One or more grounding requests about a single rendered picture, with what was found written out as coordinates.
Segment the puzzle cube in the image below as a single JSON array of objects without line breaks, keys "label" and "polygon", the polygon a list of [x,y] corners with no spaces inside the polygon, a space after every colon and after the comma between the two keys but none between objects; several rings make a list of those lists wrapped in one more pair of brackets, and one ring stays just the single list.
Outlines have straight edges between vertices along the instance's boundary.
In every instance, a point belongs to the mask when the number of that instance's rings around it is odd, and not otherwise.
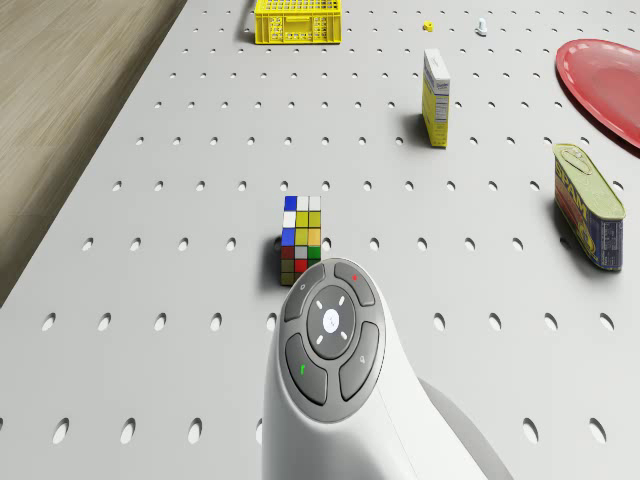
[{"label": "puzzle cube", "polygon": [[280,283],[292,286],[321,261],[321,197],[288,195],[284,200]]}]

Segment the yellow basket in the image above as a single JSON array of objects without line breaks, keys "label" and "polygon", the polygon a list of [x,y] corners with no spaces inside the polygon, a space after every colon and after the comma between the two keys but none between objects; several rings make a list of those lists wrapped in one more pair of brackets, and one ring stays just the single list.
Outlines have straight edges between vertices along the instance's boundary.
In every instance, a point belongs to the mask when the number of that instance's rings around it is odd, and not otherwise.
[{"label": "yellow basket", "polygon": [[257,0],[257,44],[341,42],[341,0]]}]

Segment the flat-sided can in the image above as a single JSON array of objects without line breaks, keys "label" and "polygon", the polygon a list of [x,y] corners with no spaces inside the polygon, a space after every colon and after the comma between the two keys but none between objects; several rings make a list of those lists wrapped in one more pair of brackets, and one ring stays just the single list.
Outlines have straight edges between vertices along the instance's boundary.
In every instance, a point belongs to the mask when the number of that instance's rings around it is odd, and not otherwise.
[{"label": "flat-sided can", "polygon": [[625,208],[588,154],[573,144],[552,146],[555,202],[579,244],[599,268],[623,265]]}]

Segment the red plate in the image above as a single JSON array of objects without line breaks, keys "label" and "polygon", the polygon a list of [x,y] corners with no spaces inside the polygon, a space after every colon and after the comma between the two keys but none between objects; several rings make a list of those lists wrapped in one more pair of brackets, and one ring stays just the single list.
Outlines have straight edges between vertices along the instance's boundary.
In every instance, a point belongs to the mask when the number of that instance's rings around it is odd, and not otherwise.
[{"label": "red plate", "polygon": [[556,70],[598,122],[640,149],[640,50],[602,39],[575,39],[556,52]]}]

